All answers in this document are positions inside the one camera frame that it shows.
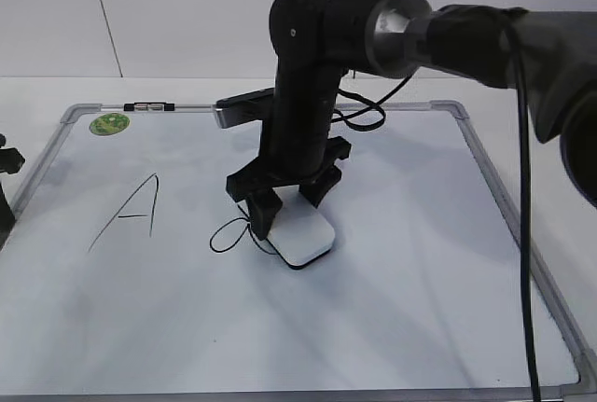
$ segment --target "black clamp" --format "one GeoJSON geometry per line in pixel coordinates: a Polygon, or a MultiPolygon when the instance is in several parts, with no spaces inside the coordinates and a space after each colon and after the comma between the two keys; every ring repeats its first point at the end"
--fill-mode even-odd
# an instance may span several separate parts
{"type": "MultiPolygon", "coordinates": [[[[273,105],[273,89],[254,91],[218,101],[214,105],[215,120],[220,128],[234,127],[252,120],[262,120],[261,142],[264,126],[273,105]]],[[[314,207],[319,206],[327,192],[341,179],[336,159],[347,159],[351,145],[338,136],[327,140],[324,158],[319,169],[309,176],[297,178],[279,170],[267,157],[258,155],[237,173],[229,175],[226,191],[237,203],[246,201],[251,230],[264,240],[270,232],[275,216],[282,209],[282,201],[275,193],[276,187],[296,186],[314,207]]]]}
{"type": "MultiPolygon", "coordinates": [[[[2,148],[7,143],[7,138],[0,134],[0,173],[14,174],[21,170],[25,163],[19,150],[14,147],[2,148]]],[[[7,198],[0,183],[0,246],[2,246],[15,224],[15,215],[10,209],[7,198]]]]}

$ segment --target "whiteboard frame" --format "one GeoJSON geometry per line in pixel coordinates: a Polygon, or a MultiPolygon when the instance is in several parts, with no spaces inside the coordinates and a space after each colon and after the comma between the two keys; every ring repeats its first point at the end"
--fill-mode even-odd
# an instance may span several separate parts
{"type": "MultiPolygon", "coordinates": [[[[358,104],[338,104],[342,110],[360,109],[358,104]]],[[[386,111],[447,111],[455,119],[460,128],[468,147],[477,162],[481,173],[492,192],[493,198],[506,220],[514,240],[520,246],[520,215],[516,210],[512,199],[508,195],[497,171],[491,163],[487,152],[483,148],[475,130],[472,127],[470,118],[464,107],[456,101],[430,101],[419,103],[386,104],[386,111]]],[[[17,219],[21,216],[29,200],[33,197],[37,186],[44,177],[50,164],[54,161],[57,153],[73,125],[78,119],[87,114],[98,114],[114,111],[124,111],[123,105],[102,105],[102,104],[76,104],[71,106],[62,116],[60,126],[52,135],[46,148],[40,155],[34,168],[29,172],[23,181],[19,191],[12,201],[12,208],[17,219]]],[[[211,112],[211,105],[178,105],[175,107],[177,113],[186,112],[211,112]]],[[[146,107],[147,113],[159,114],[160,111],[152,111],[146,107]]],[[[531,273],[545,304],[553,316],[556,325],[562,333],[562,337],[570,354],[574,359],[579,381],[574,384],[542,387],[544,400],[560,399],[566,400],[570,396],[587,396],[589,400],[597,397],[597,355],[589,347],[582,335],[578,324],[571,314],[562,293],[558,289],[553,276],[551,275],[546,262],[539,254],[536,245],[533,243],[531,252],[531,273]]],[[[494,401],[510,402],[531,399],[529,388],[461,388],[461,389],[419,389],[419,390],[345,390],[345,391],[288,391],[288,392],[255,392],[255,393],[194,393],[194,394],[139,394],[139,395],[0,395],[0,402],[21,402],[32,400],[41,402],[67,401],[67,402],[187,402],[187,401],[274,401],[283,400],[287,402],[302,400],[325,401],[494,401]]]]}

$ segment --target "cable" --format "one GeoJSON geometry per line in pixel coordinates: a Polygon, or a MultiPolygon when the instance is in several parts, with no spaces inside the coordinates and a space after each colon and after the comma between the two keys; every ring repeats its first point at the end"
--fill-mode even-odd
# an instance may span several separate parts
{"type": "Polygon", "coordinates": [[[531,308],[531,160],[529,147],[529,105],[526,89],[526,73],[521,56],[521,42],[510,18],[491,7],[479,7],[488,12],[502,25],[512,56],[512,68],[516,80],[519,120],[519,147],[521,163],[521,309],[524,330],[524,347],[531,392],[534,402],[541,402],[541,386],[535,357],[535,334],[531,308]]]}
{"type": "Polygon", "coordinates": [[[226,253],[226,252],[230,251],[232,248],[234,248],[236,245],[239,244],[239,242],[241,241],[241,239],[243,238],[244,234],[247,231],[249,232],[249,236],[253,240],[253,243],[255,244],[255,246],[257,248],[259,248],[262,252],[267,253],[268,255],[277,255],[278,254],[277,252],[266,250],[259,244],[259,241],[257,240],[257,238],[255,237],[255,234],[251,230],[251,221],[245,216],[233,218],[232,220],[230,220],[229,222],[226,222],[224,225],[222,225],[220,228],[218,228],[215,231],[215,233],[212,235],[212,237],[209,238],[209,247],[214,253],[218,253],[218,254],[226,253]],[[215,236],[217,236],[220,232],[222,232],[222,230],[225,229],[226,227],[229,227],[234,222],[238,222],[240,220],[246,222],[246,225],[244,226],[243,230],[241,231],[241,234],[239,235],[239,237],[237,237],[236,240],[231,245],[227,246],[226,248],[222,248],[222,249],[215,248],[214,247],[215,236]]]}
{"type": "Polygon", "coordinates": [[[366,107],[363,108],[362,110],[355,111],[354,113],[351,113],[348,116],[345,116],[339,109],[335,109],[334,114],[338,115],[338,117],[333,118],[332,123],[344,122],[350,129],[353,129],[357,132],[371,132],[373,130],[379,129],[384,124],[385,118],[386,118],[385,111],[383,110],[382,105],[385,104],[392,97],[394,97],[394,95],[397,92],[402,90],[410,82],[411,79],[412,79],[412,75],[406,76],[405,78],[403,78],[402,81],[400,83],[398,83],[398,85],[393,90],[388,92],[385,96],[383,96],[377,102],[373,102],[370,99],[363,97],[362,95],[360,95],[356,92],[338,90],[338,94],[340,96],[346,97],[347,99],[353,99],[355,101],[358,101],[361,104],[364,104],[366,107]],[[382,117],[379,120],[377,120],[371,124],[356,124],[354,122],[351,122],[350,119],[362,116],[369,111],[377,111],[382,117]]]}

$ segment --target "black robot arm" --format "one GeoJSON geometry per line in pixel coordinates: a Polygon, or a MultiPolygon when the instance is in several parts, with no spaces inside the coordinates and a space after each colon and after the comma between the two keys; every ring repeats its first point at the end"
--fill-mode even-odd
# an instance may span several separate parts
{"type": "Polygon", "coordinates": [[[227,182],[235,201],[247,200],[258,238],[282,207],[274,188],[300,185],[317,206],[340,181],[334,161],[348,157],[350,145],[327,136],[349,69],[400,78],[425,66],[514,88],[504,20],[520,40],[537,139],[562,135],[566,171],[597,206],[597,14],[459,5],[434,12],[426,0],[275,0],[275,88],[215,106],[221,127],[263,120],[257,159],[227,182]]]}

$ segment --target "green sticker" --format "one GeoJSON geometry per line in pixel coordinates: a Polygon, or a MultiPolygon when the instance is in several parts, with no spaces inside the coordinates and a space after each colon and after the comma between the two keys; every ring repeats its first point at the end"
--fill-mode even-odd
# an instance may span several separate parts
{"type": "Polygon", "coordinates": [[[129,126],[129,118],[118,113],[99,116],[90,124],[90,132],[98,136],[109,136],[122,132],[129,126]]]}

